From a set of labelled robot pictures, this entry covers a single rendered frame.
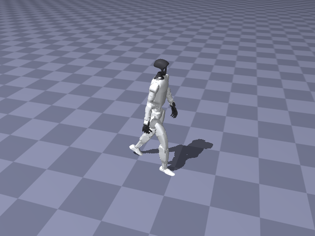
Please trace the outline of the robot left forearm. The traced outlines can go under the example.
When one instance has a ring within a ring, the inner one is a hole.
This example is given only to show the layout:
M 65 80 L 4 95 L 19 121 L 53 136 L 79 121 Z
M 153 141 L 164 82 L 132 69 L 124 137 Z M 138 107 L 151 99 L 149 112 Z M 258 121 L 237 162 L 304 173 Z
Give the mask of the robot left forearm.
M 172 103 L 175 102 L 171 96 L 171 93 L 169 95 L 166 95 L 167 101 L 169 102 L 169 105 L 172 106 Z

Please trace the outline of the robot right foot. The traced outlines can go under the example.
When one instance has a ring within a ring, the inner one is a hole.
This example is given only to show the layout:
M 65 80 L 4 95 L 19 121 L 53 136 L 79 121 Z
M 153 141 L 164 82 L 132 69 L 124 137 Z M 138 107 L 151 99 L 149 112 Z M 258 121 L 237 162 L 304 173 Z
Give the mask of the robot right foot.
M 164 173 L 166 173 L 166 174 L 168 174 L 168 175 L 170 175 L 170 176 L 174 176 L 174 175 L 175 175 L 175 173 L 172 172 L 171 170 L 169 170 L 168 168 L 165 168 L 165 169 L 166 169 L 166 170 L 164 170 L 164 169 L 162 168 L 162 166 L 160 166 L 160 168 L 159 168 L 160 171 L 163 171 Z

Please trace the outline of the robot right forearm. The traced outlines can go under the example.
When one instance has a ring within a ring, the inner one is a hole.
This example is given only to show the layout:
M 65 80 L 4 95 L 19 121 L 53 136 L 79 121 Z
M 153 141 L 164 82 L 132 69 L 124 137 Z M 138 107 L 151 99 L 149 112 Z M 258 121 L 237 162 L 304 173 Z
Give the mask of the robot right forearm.
M 145 108 L 144 125 L 148 125 L 148 122 L 151 119 L 151 113 L 152 113 L 151 105 L 147 104 L 147 106 Z

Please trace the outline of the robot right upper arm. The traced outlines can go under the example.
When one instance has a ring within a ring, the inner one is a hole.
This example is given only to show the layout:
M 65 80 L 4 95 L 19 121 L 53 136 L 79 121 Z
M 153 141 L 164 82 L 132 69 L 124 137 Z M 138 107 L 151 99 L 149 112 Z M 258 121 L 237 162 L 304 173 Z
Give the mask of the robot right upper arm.
M 150 85 L 149 87 L 149 95 L 148 95 L 148 101 L 147 104 L 151 105 L 151 110 L 155 108 L 155 104 L 153 103 L 156 93 L 159 90 L 159 84 L 154 82 L 153 84 Z

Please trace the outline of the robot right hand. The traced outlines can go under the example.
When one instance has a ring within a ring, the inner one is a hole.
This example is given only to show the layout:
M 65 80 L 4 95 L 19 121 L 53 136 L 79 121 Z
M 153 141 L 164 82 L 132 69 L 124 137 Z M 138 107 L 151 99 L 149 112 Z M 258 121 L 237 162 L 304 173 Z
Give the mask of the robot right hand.
M 149 125 L 150 125 L 150 122 L 148 122 L 148 125 L 143 124 L 142 132 L 150 134 L 150 132 L 152 131 L 150 130 Z

